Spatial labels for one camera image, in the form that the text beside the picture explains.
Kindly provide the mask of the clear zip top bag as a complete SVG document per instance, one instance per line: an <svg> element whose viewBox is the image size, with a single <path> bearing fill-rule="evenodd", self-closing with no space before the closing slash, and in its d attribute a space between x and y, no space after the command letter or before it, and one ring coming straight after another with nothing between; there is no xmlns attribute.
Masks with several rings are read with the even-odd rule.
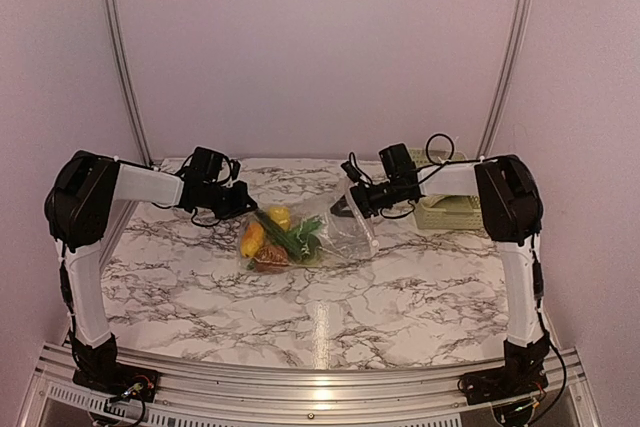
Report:
<svg viewBox="0 0 640 427"><path fill-rule="evenodd" d="M377 254L379 241L375 235L372 223L362 216L351 198L349 189L352 186L354 186L354 184L351 181L342 179L327 193L316 194L306 200L293 203L271 203L258 208L267 213L268 208L271 206L288 207L291 213L291 227L286 231L287 233L302 220L309 217L319 216L323 222L323 226L318 232L321 247L317 257L310 262L299 262L293 260L288 254L289 267L282 272L295 268L338 268L350 266L358 262L367 261ZM339 218L330 213L330 207L341 196L347 196L353 201L355 206L354 218ZM243 221L239 230L237 259L242 268L254 273L259 273L254 270L254 257L245 258L240 253L240 242L248 224L250 222L258 222L254 215L255 211L248 214L247 219ZM265 232L263 246L269 244L276 245Z"/></svg>

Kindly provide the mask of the fake green leafy vegetable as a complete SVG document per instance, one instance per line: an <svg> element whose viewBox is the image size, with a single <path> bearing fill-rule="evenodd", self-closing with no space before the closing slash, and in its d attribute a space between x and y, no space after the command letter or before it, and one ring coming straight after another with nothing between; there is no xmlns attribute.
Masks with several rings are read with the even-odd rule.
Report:
<svg viewBox="0 0 640 427"><path fill-rule="evenodd" d="M302 220L287 234L290 241L290 256L299 262L310 262L317 257L321 247L318 232L323 222L319 216Z"/></svg>

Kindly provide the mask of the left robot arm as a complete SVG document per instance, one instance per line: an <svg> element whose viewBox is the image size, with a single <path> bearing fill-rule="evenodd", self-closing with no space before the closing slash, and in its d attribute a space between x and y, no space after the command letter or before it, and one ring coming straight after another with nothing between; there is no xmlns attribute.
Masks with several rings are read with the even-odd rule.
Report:
<svg viewBox="0 0 640 427"><path fill-rule="evenodd" d="M132 201L208 210L218 221L256 210L240 163L198 147L175 173L117 158L78 151L59 172L44 204L49 232L59 255L63 301L70 315L69 342L76 364L75 384L111 395L113 401L145 404L156 395L157 371L126 365L106 317L101 271L102 241L113 204Z"/></svg>

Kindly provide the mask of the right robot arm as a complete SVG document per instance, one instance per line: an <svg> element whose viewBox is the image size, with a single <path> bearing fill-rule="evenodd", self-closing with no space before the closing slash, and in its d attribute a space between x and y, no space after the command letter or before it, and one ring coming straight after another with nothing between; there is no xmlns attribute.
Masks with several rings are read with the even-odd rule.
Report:
<svg viewBox="0 0 640 427"><path fill-rule="evenodd" d="M509 313L504 363L460 377L458 388L467 403L544 390L548 381L543 362L551 349L542 313L544 279L538 255L544 208L528 167L515 155L429 158L426 165L417 166L404 144L383 149L379 157L386 174L381 183L373 182L354 158L342 163L352 185L346 201L336 203L333 213L368 219L428 196L472 196L480 202L483 228L499 251Z"/></svg>

